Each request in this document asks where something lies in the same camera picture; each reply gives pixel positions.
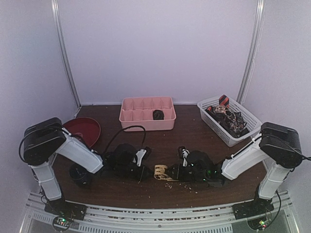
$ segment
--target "white wall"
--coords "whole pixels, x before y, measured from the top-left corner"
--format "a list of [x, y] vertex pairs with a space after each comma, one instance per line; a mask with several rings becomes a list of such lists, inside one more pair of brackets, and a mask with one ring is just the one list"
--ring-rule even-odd
[[0, 231], [17, 232], [37, 187], [18, 158], [24, 130], [76, 112], [65, 77], [49, 0], [0, 0]]
[[236, 98], [256, 7], [256, 0], [59, 1], [81, 103]]
[[[261, 42], [244, 106], [262, 122], [298, 130], [303, 154], [311, 156], [311, 1], [266, 1]], [[311, 163], [303, 162], [282, 189], [288, 189], [309, 233]]]

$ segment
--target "black crumpled item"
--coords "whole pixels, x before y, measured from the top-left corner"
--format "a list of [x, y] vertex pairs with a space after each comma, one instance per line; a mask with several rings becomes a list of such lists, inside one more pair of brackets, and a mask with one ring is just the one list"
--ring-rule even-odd
[[249, 133], [249, 130], [246, 128], [247, 122], [244, 121], [240, 112], [234, 113], [224, 105], [210, 106], [205, 111], [234, 138], [239, 138]]

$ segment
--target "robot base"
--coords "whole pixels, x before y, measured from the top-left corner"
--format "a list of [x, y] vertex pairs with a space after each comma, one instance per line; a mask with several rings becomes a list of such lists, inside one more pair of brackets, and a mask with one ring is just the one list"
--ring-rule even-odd
[[256, 215], [265, 214], [268, 211], [273, 211], [274, 207], [270, 203], [258, 204], [255, 200], [235, 204], [232, 206], [235, 219], [241, 219], [246, 217], [253, 217]]
[[[62, 208], [62, 213], [64, 217], [67, 218], [73, 218], [76, 220], [84, 220], [84, 216], [86, 215], [86, 206], [77, 204], [77, 203], [71, 203], [71, 202], [65, 202], [65, 208]], [[45, 212], [59, 215], [58, 212], [56, 212], [50, 205], [46, 204], [44, 208]]]

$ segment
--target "vertical metal post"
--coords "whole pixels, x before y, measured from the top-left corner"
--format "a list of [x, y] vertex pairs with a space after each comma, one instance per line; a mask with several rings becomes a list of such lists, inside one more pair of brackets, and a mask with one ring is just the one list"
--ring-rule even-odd
[[255, 24], [254, 24], [251, 46], [249, 49], [247, 63], [246, 63], [242, 83], [240, 86], [238, 98], [237, 98], [237, 102], [240, 104], [243, 104], [243, 101], [244, 101], [243, 99], [245, 98], [246, 91], [248, 88], [249, 79], [251, 76], [252, 64], [254, 62], [255, 53], [256, 53], [257, 46], [258, 46], [258, 40], [259, 40], [259, 36], [260, 36], [260, 31], [261, 31], [261, 25], [262, 25], [262, 21], [263, 21], [264, 2], [265, 2], [265, 0], [258, 0], [258, 3], [257, 3], [257, 11], [256, 11]]
[[65, 40], [64, 40], [64, 36], [63, 36], [62, 24], [61, 24], [61, 19], [60, 19], [60, 15], [59, 15], [58, 0], [51, 0], [51, 3], [52, 3], [52, 12], [53, 12], [55, 25], [56, 25], [56, 30], [57, 30], [59, 45], [61, 48], [61, 53], [62, 53], [62, 58], [63, 58], [64, 67], [65, 67], [66, 76], [67, 76], [67, 79], [68, 79], [70, 89], [71, 89], [71, 92], [73, 94], [75, 103], [76, 103], [77, 107], [79, 108], [79, 107], [81, 107], [81, 103], [79, 100], [79, 96], [77, 93], [76, 86], [74, 84], [74, 80], [73, 80], [70, 65], [69, 65], [69, 60], [68, 60], [67, 51], [66, 51], [66, 47], [65, 47]]

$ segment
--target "basket rim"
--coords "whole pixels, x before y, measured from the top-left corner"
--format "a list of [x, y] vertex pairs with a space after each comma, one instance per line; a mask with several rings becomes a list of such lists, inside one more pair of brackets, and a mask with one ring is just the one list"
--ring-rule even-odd
[[238, 102], [236, 102], [234, 99], [232, 99], [231, 97], [227, 96], [227, 97], [230, 99], [230, 101], [232, 100], [235, 104], [239, 105], [241, 108], [243, 108], [243, 109], [246, 111], [246, 113], [248, 113], [251, 117], [253, 117], [254, 120], [256, 120], [258, 123], [260, 123], [260, 126], [254, 128], [251, 132], [249, 132], [249, 133], [243, 135], [242, 137], [234, 138], [231, 134], [229, 134], [229, 132], [227, 132], [227, 130], [225, 130], [217, 121], [215, 121], [214, 118], [212, 118], [212, 117], [203, 109], [203, 107], [201, 106], [202, 103], [205, 102], [205, 101], [208, 101], [208, 100], [218, 100], [220, 97], [221, 97], [221, 96], [215, 96], [215, 97], [212, 97], [212, 98], [209, 98], [209, 99], [204, 99], [204, 100], [198, 102], [198, 103], [197, 103], [197, 106], [198, 106], [198, 108], [201, 110], [201, 112], [203, 112], [209, 119], [212, 120], [213, 123], [215, 123], [216, 125], [220, 126], [221, 129], [224, 130], [223, 132], [224, 132], [230, 139], [232, 139], [233, 141], [236, 141], [236, 142], [240, 142], [240, 141], [242, 141], [242, 140], [248, 138], [249, 136], [255, 134], [256, 132], [258, 132], [258, 131], [260, 130], [260, 127], [261, 127], [261, 125], [262, 125], [262, 122], [261, 122], [257, 117], [255, 117], [250, 111], [248, 111], [246, 108], [244, 108], [244, 107], [243, 107], [242, 105], [240, 105]]

